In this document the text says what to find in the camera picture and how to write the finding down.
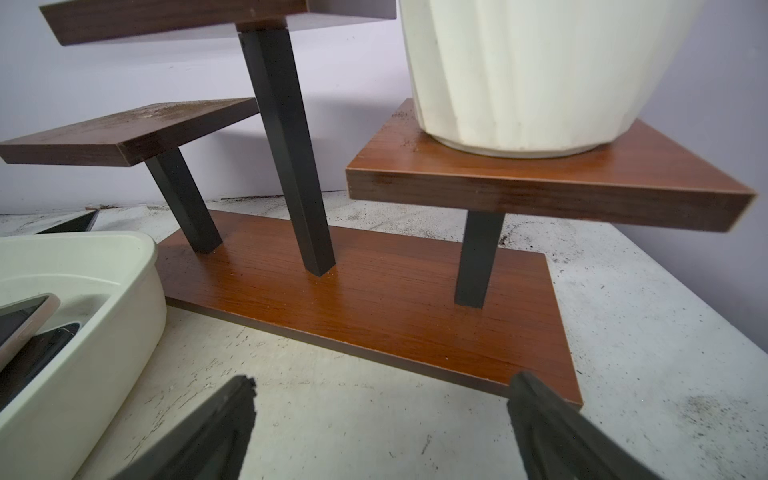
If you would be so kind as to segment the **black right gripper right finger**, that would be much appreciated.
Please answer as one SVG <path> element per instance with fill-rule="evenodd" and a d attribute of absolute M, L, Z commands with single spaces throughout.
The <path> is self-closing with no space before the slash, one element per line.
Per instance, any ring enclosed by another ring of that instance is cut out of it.
<path fill-rule="evenodd" d="M 534 374 L 511 378 L 507 410 L 529 479 L 657 479 Z"/>

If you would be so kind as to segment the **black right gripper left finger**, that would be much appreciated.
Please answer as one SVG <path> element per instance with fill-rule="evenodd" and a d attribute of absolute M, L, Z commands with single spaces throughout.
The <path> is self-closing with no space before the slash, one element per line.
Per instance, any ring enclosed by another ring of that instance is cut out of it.
<path fill-rule="evenodd" d="M 116 479 L 237 479 L 256 420 L 256 382 L 237 375 Z"/>

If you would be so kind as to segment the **pink case phone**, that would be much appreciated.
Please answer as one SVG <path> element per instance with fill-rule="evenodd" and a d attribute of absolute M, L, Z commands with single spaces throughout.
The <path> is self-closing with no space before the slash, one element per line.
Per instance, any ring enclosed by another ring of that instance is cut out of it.
<path fill-rule="evenodd" d="M 1 307 L 1 369 L 13 360 L 59 306 L 58 296 L 44 293 Z"/>

